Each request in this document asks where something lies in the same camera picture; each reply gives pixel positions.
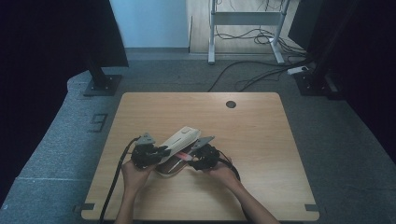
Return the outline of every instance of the black curtain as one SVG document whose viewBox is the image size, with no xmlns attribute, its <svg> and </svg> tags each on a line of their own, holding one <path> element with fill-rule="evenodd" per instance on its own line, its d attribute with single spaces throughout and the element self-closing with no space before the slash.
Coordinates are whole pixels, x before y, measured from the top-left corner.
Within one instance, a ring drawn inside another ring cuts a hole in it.
<svg viewBox="0 0 396 224">
<path fill-rule="evenodd" d="M 67 80 L 98 66 L 128 66 L 108 0 L 0 2 L 0 190 L 41 141 L 67 94 Z"/>
</svg>

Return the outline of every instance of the person's right hand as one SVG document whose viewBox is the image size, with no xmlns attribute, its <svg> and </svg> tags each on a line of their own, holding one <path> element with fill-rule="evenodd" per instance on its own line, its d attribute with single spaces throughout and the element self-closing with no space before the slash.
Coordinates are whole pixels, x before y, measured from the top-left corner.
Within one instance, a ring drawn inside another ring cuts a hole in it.
<svg viewBox="0 0 396 224">
<path fill-rule="evenodd" d="M 225 158 L 223 155 L 220 155 L 220 157 L 224 160 L 228 159 L 228 161 L 232 162 L 231 158 L 229 157 Z M 215 177 L 227 188 L 229 188 L 232 184 L 239 182 L 239 180 L 235 176 L 235 173 L 221 161 L 218 161 L 218 164 L 215 167 L 203 170 L 203 172 L 205 174 Z"/>
</svg>

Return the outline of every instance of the wooden panel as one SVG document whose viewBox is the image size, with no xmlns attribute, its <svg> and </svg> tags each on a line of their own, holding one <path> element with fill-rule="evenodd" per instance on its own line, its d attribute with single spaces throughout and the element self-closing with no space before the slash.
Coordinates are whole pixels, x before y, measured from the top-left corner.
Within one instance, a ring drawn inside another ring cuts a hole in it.
<svg viewBox="0 0 396 224">
<path fill-rule="evenodd" d="M 236 108 L 228 108 L 235 101 Z M 211 145 L 233 158 L 242 183 L 280 220 L 316 220 L 318 212 L 280 98 L 276 93 L 125 93 L 113 121 L 83 211 L 98 219 L 125 146 L 149 132 L 157 146 L 183 126 L 215 135 Z M 122 176 L 106 219 L 115 219 L 122 197 Z M 186 167 L 164 178 L 152 173 L 139 194 L 135 219 L 244 220 L 240 204 L 210 176 Z"/>
</svg>

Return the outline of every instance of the metal stand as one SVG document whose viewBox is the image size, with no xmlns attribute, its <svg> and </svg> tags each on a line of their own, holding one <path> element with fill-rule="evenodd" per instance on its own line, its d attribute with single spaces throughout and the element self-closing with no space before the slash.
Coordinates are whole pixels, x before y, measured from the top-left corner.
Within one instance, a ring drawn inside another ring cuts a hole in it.
<svg viewBox="0 0 396 224">
<path fill-rule="evenodd" d="M 274 38 L 270 38 L 271 48 L 279 64 L 285 63 L 277 45 L 283 22 L 285 21 L 289 2 L 286 0 L 281 12 L 217 12 L 217 0 L 211 0 L 210 38 L 208 63 L 215 63 L 215 26 L 216 25 L 270 25 L 277 26 Z"/>
</svg>

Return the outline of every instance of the grey carpet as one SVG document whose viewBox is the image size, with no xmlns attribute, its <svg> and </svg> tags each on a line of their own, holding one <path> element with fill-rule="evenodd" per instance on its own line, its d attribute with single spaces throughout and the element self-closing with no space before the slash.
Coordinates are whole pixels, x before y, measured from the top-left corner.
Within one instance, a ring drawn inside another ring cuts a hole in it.
<svg viewBox="0 0 396 224">
<path fill-rule="evenodd" d="M 138 60 L 121 74 L 114 96 L 85 97 L 88 72 L 67 83 L 68 94 L 47 134 L 26 163 L 0 211 L 0 223 L 95 223 L 83 220 L 84 203 L 123 93 L 207 91 L 232 60 Z M 236 81 L 274 69 L 243 63 L 227 70 L 213 91 L 235 91 Z M 370 130 L 344 101 L 301 96 L 283 73 L 246 91 L 278 92 L 318 204 L 314 223 L 396 223 L 396 167 Z M 101 132 L 92 122 L 107 115 Z"/>
</svg>

